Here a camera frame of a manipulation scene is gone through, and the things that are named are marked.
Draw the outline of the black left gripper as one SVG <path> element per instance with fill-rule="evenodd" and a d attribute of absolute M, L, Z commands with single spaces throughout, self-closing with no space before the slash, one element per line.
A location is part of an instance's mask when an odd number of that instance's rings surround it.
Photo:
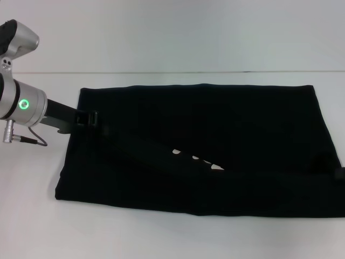
<path fill-rule="evenodd" d="M 47 100 L 47 108 L 41 124 L 58 129 L 60 134 L 71 134 L 74 126 L 97 127 L 99 113 L 97 111 L 82 111 L 66 106 L 56 101 Z"/>

